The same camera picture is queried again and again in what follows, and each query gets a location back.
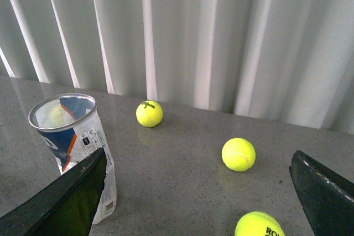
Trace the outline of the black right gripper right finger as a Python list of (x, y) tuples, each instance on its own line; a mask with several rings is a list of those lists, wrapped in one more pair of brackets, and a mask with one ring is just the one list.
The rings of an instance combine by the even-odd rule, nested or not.
[(353, 235), (353, 183), (300, 150), (289, 172), (315, 235)]

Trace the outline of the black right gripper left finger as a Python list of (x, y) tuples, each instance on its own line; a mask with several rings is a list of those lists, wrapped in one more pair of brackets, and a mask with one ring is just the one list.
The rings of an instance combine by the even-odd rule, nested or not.
[(89, 235), (105, 186), (97, 149), (28, 201), (1, 217), (1, 235)]

